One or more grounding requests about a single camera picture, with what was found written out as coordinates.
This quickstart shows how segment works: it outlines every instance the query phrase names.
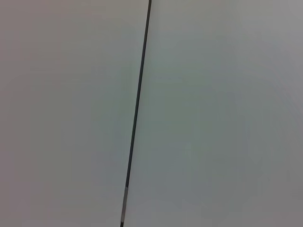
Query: black line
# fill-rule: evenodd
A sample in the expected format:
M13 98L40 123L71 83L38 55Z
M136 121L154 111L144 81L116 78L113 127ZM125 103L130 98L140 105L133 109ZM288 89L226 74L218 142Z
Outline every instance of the black line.
M131 173L131 167L132 167L132 159L133 159L133 150L134 150L134 137L136 134L136 126L137 126L137 118L138 118L138 109L139 109L139 101L140 101L140 93L141 93L141 84L142 84L142 76L143 76L143 67L144 67L144 59L145 59L145 50L146 50L146 42L147 42L147 33L148 33L148 25L150 22L150 14L151 14L151 5L152 0L148 1L148 9L147 9L147 16L146 16L146 24L145 24L145 32L144 32L144 41L143 41L143 49L142 49L142 56L141 56L141 65L140 65L140 73L139 73L139 81L138 81L138 90L137 90L137 99L136 99L136 107L134 111L134 122L133 122L133 130L132 130L132 140L131 140L131 147L129 150L129 158L128 158L128 166L127 166L127 174L126 174L126 182L125 182L125 188L128 189L129 185L129 178ZM127 198L124 198L124 209L122 211L122 216L124 217L126 209L126 201ZM120 227L123 227L124 225L124 219L121 220Z

